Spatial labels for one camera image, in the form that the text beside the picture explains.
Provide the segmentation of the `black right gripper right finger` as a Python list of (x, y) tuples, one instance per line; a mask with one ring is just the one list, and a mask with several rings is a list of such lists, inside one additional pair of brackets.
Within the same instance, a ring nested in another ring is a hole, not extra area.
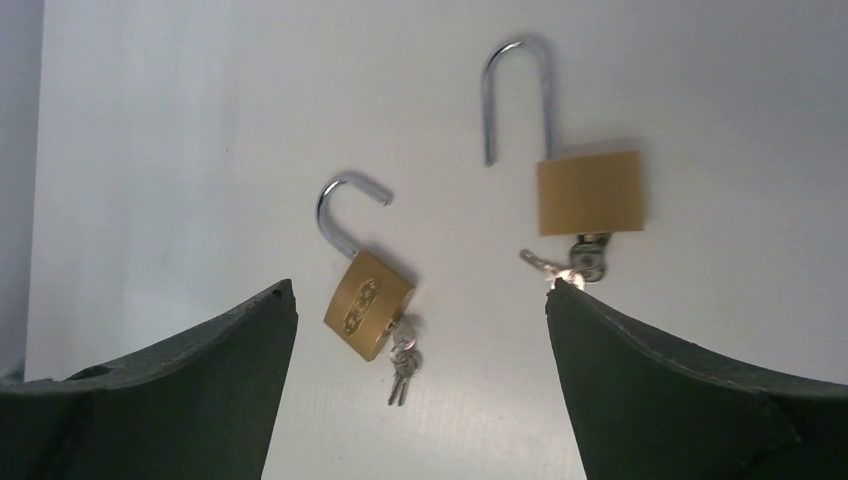
[(847, 388), (745, 363), (558, 281), (545, 313), (590, 479), (843, 479)]

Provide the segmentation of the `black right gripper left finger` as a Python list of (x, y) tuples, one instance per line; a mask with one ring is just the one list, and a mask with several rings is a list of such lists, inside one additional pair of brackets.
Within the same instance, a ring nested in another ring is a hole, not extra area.
[(5, 479), (258, 479), (298, 326), (290, 280), (66, 379), (1, 389)]

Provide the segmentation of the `silver key bunch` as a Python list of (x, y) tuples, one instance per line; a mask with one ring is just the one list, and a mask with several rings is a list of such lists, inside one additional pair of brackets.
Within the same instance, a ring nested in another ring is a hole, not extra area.
[(411, 379), (420, 369), (422, 357), (417, 339), (415, 328), (408, 322), (400, 322), (393, 330), (389, 358), (394, 367), (394, 380), (387, 401), (389, 406), (405, 404)]
[(562, 280), (584, 290), (587, 283), (597, 283), (606, 275), (606, 250), (611, 238), (609, 232), (578, 234), (576, 243), (569, 250), (569, 263), (566, 265), (545, 260), (529, 249), (522, 249), (519, 257), (546, 276), (550, 289)]

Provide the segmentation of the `short shackle brass padlock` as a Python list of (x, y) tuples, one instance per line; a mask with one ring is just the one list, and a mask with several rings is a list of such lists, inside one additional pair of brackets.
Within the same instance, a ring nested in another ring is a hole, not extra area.
[(392, 328), (413, 296), (415, 286), (374, 253), (358, 246), (330, 218), (332, 194), (350, 185), (383, 206), (393, 194), (357, 172), (343, 172), (327, 182), (315, 206), (315, 219), (323, 238), (350, 261), (324, 316), (324, 324), (360, 357), (371, 362), (382, 351)]

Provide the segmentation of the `long shackle brass padlock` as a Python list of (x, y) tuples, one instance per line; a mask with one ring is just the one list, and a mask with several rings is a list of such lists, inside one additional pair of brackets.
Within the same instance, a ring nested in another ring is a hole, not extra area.
[(543, 157), (535, 164), (538, 232), (543, 237), (600, 236), (645, 228), (642, 156), (637, 149), (561, 156), (555, 62), (545, 38), (518, 35), (494, 47), (481, 71), (483, 162), (497, 161), (495, 75), (504, 57), (525, 50), (535, 60), (540, 83)]

